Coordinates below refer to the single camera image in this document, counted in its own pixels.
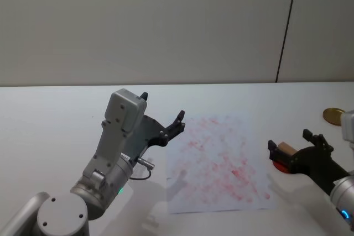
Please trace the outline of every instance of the paper sheet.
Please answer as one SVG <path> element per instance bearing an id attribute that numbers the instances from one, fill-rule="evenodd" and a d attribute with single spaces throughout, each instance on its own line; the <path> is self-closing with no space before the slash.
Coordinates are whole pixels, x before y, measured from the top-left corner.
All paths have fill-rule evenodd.
<path id="1" fill-rule="evenodd" d="M 193 117 L 185 123 L 167 147 L 167 184 L 180 184 L 177 194 L 167 195 L 170 213 L 274 207 L 245 118 Z"/>

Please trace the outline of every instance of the table surface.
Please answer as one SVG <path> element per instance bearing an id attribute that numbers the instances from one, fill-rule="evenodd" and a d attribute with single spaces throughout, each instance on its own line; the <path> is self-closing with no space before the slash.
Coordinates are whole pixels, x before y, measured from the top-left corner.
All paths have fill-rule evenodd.
<path id="1" fill-rule="evenodd" d="M 40 191 L 69 191 L 95 152 L 109 97 L 123 86 L 0 88 L 0 227 Z M 277 208 L 258 211 L 168 214 L 165 148 L 145 154 L 156 164 L 147 181 L 130 181 L 90 234 L 135 235 L 351 235 L 325 195 L 307 176 L 286 175 L 268 161 L 267 143 L 308 146 L 304 128 L 323 133 L 332 157 L 352 170 L 354 158 L 341 128 L 325 122 L 328 107 L 354 109 L 354 82 L 237 85 L 124 86 L 149 93 L 146 114 L 168 125 L 187 116 L 245 112 L 255 149 L 267 162 Z"/>

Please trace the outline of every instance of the red circular base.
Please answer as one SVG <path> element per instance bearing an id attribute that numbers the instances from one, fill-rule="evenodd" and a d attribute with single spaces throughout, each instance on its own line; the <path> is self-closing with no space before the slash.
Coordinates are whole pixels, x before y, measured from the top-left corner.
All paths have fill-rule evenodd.
<path id="1" fill-rule="evenodd" d="M 283 173 L 285 173 L 285 174 L 289 174 L 289 173 L 290 173 L 290 172 L 288 171 L 288 169 L 287 169 L 284 165 L 282 165 L 282 164 L 280 164 L 280 163 L 278 163 L 278 162 L 273 161 L 273 165 L 274 165 L 279 171 L 281 171 L 281 172 L 283 172 Z"/>

